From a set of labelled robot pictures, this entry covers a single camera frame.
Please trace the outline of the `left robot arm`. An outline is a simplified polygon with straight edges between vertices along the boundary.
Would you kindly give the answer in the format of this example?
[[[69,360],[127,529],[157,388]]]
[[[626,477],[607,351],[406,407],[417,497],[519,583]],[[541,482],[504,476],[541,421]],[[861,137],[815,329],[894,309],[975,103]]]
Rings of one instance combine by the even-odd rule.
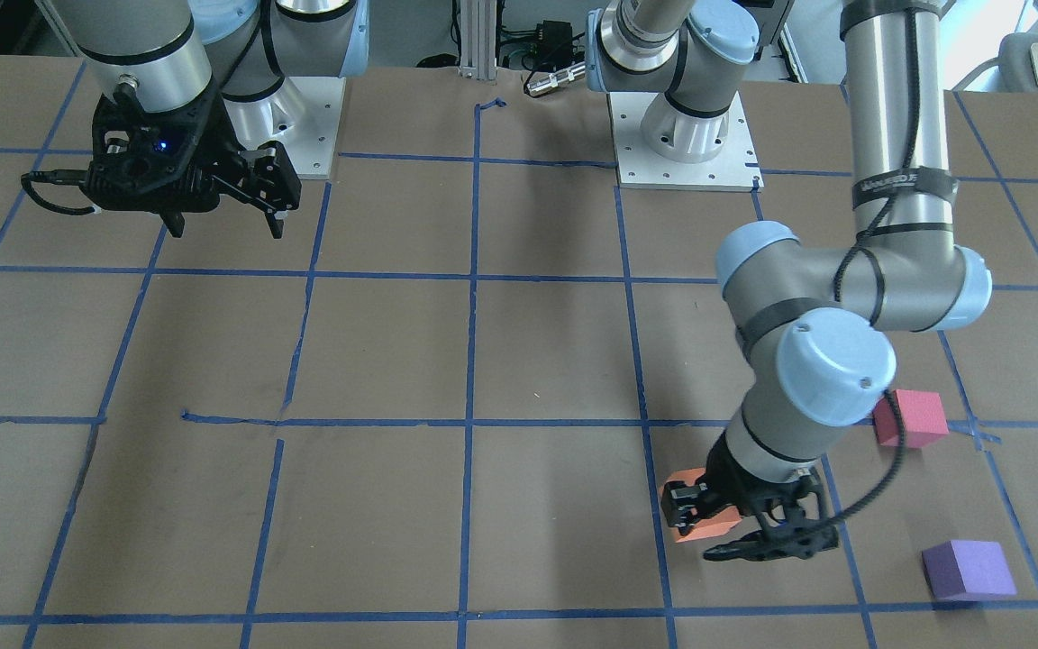
[[[901,468],[837,514],[815,462],[887,395],[887,334],[967,327],[988,307],[991,271],[957,245],[938,62],[938,1],[847,1],[847,57],[857,232],[848,248],[811,248],[755,221],[723,240],[716,274],[754,383],[694,480],[670,480],[660,514],[680,537],[726,509],[758,529],[705,550],[708,562],[810,559]],[[648,151],[672,163],[723,152],[729,112],[758,48],[753,15],[733,1],[613,1],[588,17],[588,86],[647,92]]]

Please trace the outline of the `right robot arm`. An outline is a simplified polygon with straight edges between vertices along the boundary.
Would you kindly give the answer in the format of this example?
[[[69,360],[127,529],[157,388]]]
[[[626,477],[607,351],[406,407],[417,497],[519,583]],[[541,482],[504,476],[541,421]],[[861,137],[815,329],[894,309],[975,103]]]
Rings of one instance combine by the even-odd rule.
[[[57,214],[153,214],[174,238],[223,197],[280,238],[335,135],[296,79],[368,66],[367,1],[52,1],[50,13],[100,86],[91,159],[21,188]]]

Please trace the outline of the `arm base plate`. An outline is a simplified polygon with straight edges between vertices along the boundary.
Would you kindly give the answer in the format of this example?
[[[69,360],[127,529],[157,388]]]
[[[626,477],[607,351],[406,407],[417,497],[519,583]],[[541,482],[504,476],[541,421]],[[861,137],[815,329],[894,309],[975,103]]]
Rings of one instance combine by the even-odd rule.
[[[622,188],[750,192],[765,187],[739,94],[723,114],[682,114],[666,96],[608,94]]]
[[[332,174],[345,78],[285,78],[275,92],[249,102],[226,99],[236,136],[249,151],[281,142],[301,179]]]

